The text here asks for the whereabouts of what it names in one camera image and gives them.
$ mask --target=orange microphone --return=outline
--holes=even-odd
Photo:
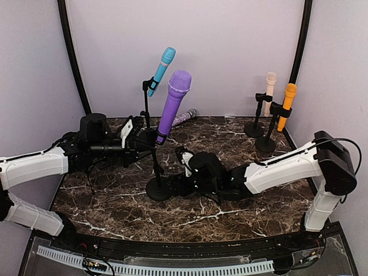
[[[285,100],[283,101],[283,108],[286,110],[290,110],[293,99],[297,95],[297,86],[293,83],[289,83],[285,90]],[[277,130],[282,131],[285,127],[287,118],[280,117],[280,120],[278,121]]]

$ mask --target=microphone grille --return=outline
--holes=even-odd
[[[184,70],[176,70],[169,80],[171,87],[177,90],[189,90],[191,84],[191,75]]]

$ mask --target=beige microphone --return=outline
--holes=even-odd
[[[276,81],[277,81],[276,73],[268,72],[267,78],[266,78],[266,83],[267,83],[266,95],[273,96]],[[266,102],[264,106],[264,116],[265,117],[270,116],[270,106],[271,106],[271,102]]]

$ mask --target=curved black frame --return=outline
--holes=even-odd
[[[298,78],[298,73],[300,69],[301,60],[303,57],[305,42],[306,42],[306,35],[308,33],[309,20],[311,18],[312,2],[313,0],[305,0],[304,2],[303,18],[301,20],[298,46],[297,46],[297,50],[295,53],[295,58],[294,58],[292,72],[290,74],[289,83],[296,84],[296,81]]]
[[[78,62],[76,60],[73,40],[71,38],[71,32],[70,32],[68,13],[67,13],[67,7],[66,7],[65,0],[57,0],[57,5],[59,6],[60,22],[62,23],[64,40],[65,40],[65,45],[67,47],[70,67],[73,71],[74,81],[76,84],[76,88],[78,89],[80,101],[82,102],[83,109],[85,110],[86,115],[88,115],[92,113],[92,111],[91,111],[91,106],[88,102],[85,87],[83,85],[81,72],[79,71],[79,67],[78,67]]]

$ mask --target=microphone clip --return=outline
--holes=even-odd
[[[156,129],[156,134],[157,134],[158,137],[161,137],[162,138],[162,141],[161,142],[158,142],[156,140],[156,144],[157,145],[163,145],[165,143],[166,139],[167,139],[167,135],[160,133],[159,132],[159,128]]]
[[[144,80],[143,81],[143,91],[145,93],[148,92],[148,89],[155,91],[158,84],[159,82],[155,81],[153,77],[150,80]]]

